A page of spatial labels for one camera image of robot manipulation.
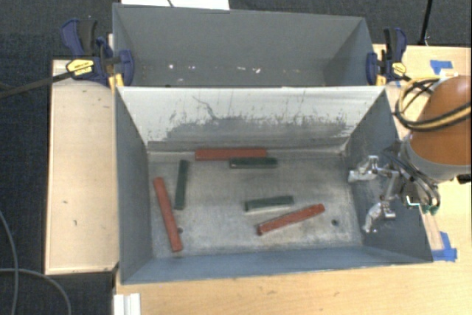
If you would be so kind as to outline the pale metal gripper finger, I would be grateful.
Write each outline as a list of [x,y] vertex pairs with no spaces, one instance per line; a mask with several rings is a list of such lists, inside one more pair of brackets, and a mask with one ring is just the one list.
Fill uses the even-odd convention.
[[396,213],[390,208],[388,201],[379,201],[372,205],[368,210],[362,229],[365,233],[376,232],[375,223],[379,220],[393,221],[396,219]]
[[358,163],[354,170],[351,170],[347,177],[348,183],[357,181],[371,181],[378,175],[378,156],[369,155],[362,162]]

